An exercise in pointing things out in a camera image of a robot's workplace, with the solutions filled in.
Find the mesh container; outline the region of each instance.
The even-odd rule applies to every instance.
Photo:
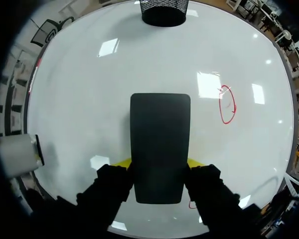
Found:
[[[153,26],[178,26],[186,21],[189,0],[140,0],[142,19]]]

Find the red ink mark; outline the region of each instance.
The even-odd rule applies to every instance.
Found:
[[[221,105],[220,105],[220,100],[221,100],[221,98],[222,98],[222,90],[223,90],[223,88],[227,88],[227,91],[229,91],[230,92],[230,94],[231,94],[231,97],[233,98],[233,102],[234,102],[234,111],[232,111],[232,113],[233,113],[233,116],[231,117],[231,119],[229,120],[229,121],[225,121],[224,120],[224,118],[223,118],[223,113],[222,113],[222,111],[221,111]],[[231,92],[231,89],[228,87],[228,86],[226,86],[226,85],[222,85],[221,86],[221,89],[219,89],[219,100],[218,100],[218,102],[219,102],[219,111],[220,111],[220,116],[221,116],[221,120],[223,121],[223,123],[224,124],[229,124],[232,120],[233,120],[233,118],[234,118],[234,116],[235,116],[235,114],[236,114],[236,104],[235,104],[235,98],[234,98],[234,95],[233,95],[233,93]]]
[[[39,65],[41,64],[41,60],[42,60],[42,58],[40,58],[40,59],[38,60],[38,63],[36,64],[37,67],[39,67]]]
[[[188,207],[189,207],[190,209],[196,209],[196,208],[192,208],[192,207],[190,206],[190,203],[191,203],[191,201],[189,201]]]

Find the red circle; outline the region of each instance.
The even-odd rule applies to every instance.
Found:
[[[220,106],[220,98],[221,98],[220,95],[222,94],[222,89],[223,89],[224,87],[227,88],[227,89],[229,90],[229,92],[230,92],[230,94],[231,94],[231,97],[233,98],[233,102],[234,102],[233,116],[231,117],[231,119],[230,119],[229,121],[225,121],[225,120],[224,120],[224,118],[223,118],[223,114],[222,114],[222,111],[221,111],[221,106]],[[222,86],[221,86],[221,89],[220,89],[220,92],[219,92],[218,103],[219,103],[219,111],[220,111],[221,120],[223,121],[224,124],[229,124],[229,123],[233,120],[233,118],[234,118],[234,116],[235,116],[235,114],[236,114],[236,104],[235,104],[235,98],[234,98],[234,95],[233,95],[231,89],[230,89],[228,86],[226,86],[226,85],[222,85]]]

